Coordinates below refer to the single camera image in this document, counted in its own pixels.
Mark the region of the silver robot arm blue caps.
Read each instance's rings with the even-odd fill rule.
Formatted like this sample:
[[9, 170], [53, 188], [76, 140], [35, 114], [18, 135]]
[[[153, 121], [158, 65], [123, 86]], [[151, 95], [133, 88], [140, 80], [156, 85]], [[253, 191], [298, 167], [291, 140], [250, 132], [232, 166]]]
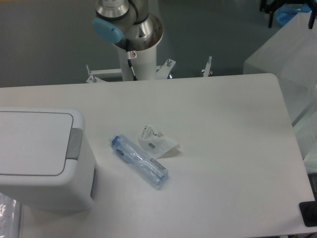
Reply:
[[147, 0], [98, 0], [94, 31], [105, 41], [126, 51], [143, 51], [163, 37], [161, 21], [149, 12]]

